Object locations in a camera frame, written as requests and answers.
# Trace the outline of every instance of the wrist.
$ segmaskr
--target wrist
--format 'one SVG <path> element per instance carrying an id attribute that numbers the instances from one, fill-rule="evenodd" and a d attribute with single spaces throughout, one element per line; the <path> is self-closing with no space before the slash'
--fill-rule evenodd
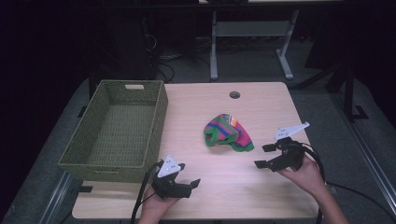
<path id="1" fill-rule="evenodd" d="M 139 218 L 139 224 L 158 224 L 164 213 L 157 211 L 144 211 Z"/>
<path id="2" fill-rule="evenodd" d="M 311 192 L 311 195 L 317 202 L 326 201 L 329 196 L 332 197 L 326 185 L 323 185 L 320 188 L 316 188 L 314 191 Z"/>

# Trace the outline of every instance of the green basket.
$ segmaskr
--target green basket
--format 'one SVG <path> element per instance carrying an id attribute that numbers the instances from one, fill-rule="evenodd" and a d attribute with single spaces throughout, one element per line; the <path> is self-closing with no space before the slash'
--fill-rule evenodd
<path id="1" fill-rule="evenodd" d="M 162 81 L 101 81 L 59 165 L 83 180 L 141 183 L 158 161 L 167 105 Z"/>

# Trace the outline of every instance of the human hand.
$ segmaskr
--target human hand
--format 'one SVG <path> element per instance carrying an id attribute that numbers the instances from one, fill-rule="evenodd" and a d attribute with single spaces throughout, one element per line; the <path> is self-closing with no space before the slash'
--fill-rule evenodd
<path id="1" fill-rule="evenodd" d="M 152 186 L 148 187 L 143 197 L 142 214 L 139 224 L 157 224 L 168 209 L 179 200 L 179 198 L 162 199 L 155 194 Z"/>
<path id="2" fill-rule="evenodd" d="M 290 168 L 292 171 L 284 169 L 278 172 L 315 198 L 327 223 L 348 223 L 337 201 L 327 190 L 316 162 L 304 156 L 303 166 L 298 171 Z"/>
<path id="3" fill-rule="evenodd" d="M 294 167 L 290 168 L 292 171 L 284 169 L 278 172 L 314 197 L 323 193 L 323 190 L 327 191 L 317 163 L 307 156 L 304 156 L 303 165 L 298 171 Z"/>

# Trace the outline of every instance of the table surface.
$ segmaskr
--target table surface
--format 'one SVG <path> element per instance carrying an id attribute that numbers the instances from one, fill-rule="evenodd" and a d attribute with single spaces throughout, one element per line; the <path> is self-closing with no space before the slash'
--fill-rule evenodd
<path id="1" fill-rule="evenodd" d="M 315 217 L 314 199 L 285 177 L 257 169 L 254 161 L 271 160 L 280 151 L 266 152 L 279 127 L 301 124 L 289 91 L 280 82 L 166 84 L 169 104 L 163 127 L 160 158 L 168 154 L 186 163 L 176 179 L 201 178 L 189 199 L 182 199 L 164 219 L 267 219 Z M 230 97 L 240 93 L 239 99 Z M 219 114 L 235 117 L 255 148 L 236 152 L 231 146 L 208 147 L 204 127 Z M 302 143 L 305 131 L 292 137 Z M 130 218 L 139 184 L 84 181 L 92 192 L 80 193 L 75 218 Z"/>

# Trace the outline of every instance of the rainbow cloth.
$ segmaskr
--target rainbow cloth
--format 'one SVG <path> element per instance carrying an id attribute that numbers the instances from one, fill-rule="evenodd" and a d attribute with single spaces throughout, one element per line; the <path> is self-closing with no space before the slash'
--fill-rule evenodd
<path id="1" fill-rule="evenodd" d="M 229 114 L 220 114 L 204 128 L 205 141 L 209 147 L 228 144 L 235 151 L 250 151 L 253 143 L 241 124 Z"/>

